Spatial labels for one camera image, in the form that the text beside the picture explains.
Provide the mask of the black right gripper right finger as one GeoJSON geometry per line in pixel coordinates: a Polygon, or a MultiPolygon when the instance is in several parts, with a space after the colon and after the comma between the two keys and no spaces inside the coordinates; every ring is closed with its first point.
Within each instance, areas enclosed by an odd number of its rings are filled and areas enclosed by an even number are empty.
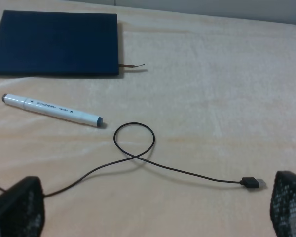
{"type": "Polygon", "coordinates": [[[278,237],[296,237],[296,174],[290,171],[276,173],[270,219],[278,237]]]}

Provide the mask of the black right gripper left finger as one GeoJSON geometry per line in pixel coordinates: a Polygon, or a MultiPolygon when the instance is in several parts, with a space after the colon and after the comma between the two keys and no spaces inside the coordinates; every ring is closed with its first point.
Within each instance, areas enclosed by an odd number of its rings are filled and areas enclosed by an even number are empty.
{"type": "Polygon", "coordinates": [[[38,177],[25,177],[0,195],[0,237],[39,237],[44,223],[44,194],[38,177]]]}

